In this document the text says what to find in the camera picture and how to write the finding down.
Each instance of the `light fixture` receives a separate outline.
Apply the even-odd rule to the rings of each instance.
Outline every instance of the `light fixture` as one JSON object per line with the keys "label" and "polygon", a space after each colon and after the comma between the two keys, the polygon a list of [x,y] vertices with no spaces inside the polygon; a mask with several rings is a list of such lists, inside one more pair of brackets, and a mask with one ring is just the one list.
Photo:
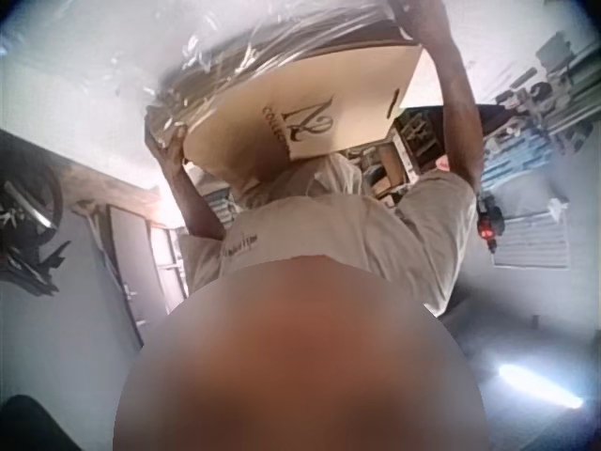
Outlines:
{"label": "light fixture", "polygon": [[583,401],[553,382],[517,365],[502,365],[499,374],[511,386],[532,397],[558,404],[569,409],[578,409]]}

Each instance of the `shirt logo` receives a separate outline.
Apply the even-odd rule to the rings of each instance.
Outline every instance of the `shirt logo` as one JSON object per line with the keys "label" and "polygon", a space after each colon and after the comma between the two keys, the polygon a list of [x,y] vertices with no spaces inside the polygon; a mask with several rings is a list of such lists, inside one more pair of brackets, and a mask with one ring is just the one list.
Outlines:
{"label": "shirt logo", "polygon": [[252,235],[250,237],[242,237],[242,240],[229,246],[227,249],[223,249],[222,255],[224,257],[235,257],[245,252],[248,252],[253,248],[256,241],[256,235]]}

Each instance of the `white wall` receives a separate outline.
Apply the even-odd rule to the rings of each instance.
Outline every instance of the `white wall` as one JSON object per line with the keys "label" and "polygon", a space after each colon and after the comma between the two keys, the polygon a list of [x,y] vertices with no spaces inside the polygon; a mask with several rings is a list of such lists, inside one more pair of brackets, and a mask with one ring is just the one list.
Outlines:
{"label": "white wall", "polygon": [[54,297],[0,282],[2,400],[29,395],[86,451],[111,449],[139,345],[84,218],[66,212],[51,246],[65,240],[72,243],[54,272]]}

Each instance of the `wall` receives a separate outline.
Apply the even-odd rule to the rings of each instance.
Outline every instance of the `wall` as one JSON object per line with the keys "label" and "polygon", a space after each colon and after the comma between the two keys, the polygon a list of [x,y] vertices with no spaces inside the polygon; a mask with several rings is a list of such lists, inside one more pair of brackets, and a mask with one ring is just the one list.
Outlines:
{"label": "wall", "polygon": [[475,232],[458,286],[473,299],[506,308],[524,319],[538,315],[541,327],[589,340],[599,328],[599,153],[601,124],[576,155],[557,155],[547,166],[495,190],[504,214],[543,211],[548,194],[569,201],[569,271],[494,268]]}
{"label": "wall", "polygon": [[71,245],[54,272],[54,297],[0,282],[2,400],[29,395],[83,449],[111,449],[121,387],[139,345],[86,219],[66,212],[50,247],[65,240]]}

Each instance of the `dark object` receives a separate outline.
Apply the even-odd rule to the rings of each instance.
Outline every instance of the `dark object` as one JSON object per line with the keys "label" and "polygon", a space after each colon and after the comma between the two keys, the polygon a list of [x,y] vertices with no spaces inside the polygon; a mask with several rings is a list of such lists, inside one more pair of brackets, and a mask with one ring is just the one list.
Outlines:
{"label": "dark object", "polygon": [[547,43],[536,52],[543,67],[548,73],[562,70],[567,67],[576,56],[572,52],[571,44],[565,40],[563,32],[557,33]]}
{"label": "dark object", "polygon": [[63,217],[63,195],[53,169],[24,150],[3,148],[0,168],[0,280],[34,296],[58,291],[50,270],[63,262],[65,242],[40,261],[39,247],[50,241]]}
{"label": "dark object", "polygon": [[505,219],[492,194],[478,195],[478,235],[488,246],[491,254],[497,252],[497,238],[505,232]]}
{"label": "dark object", "polygon": [[50,241],[63,219],[63,194],[52,168],[28,152],[3,149],[0,227],[12,244],[35,248]]}
{"label": "dark object", "polygon": [[394,91],[393,101],[391,101],[391,106],[388,107],[388,114],[386,115],[387,119],[390,119],[391,116],[393,115],[393,108],[396,105],[396,101],[398,101],[398,96],[400,93],[401,93],[400,89],[396,89]]}
{"label": "dark object", "polygon": [[10,398],[0,409],[0,449],[81,451],[35,399],[23,395]]}
{"label": "dark object", "polygon": [[525,84],[528,80],[530,80],[534,75],[538,73],[536,68],[529,68],[526,73],[520,76],[517,80],[515,80],[509,87],[512,89],[518,89],[520,86]]}

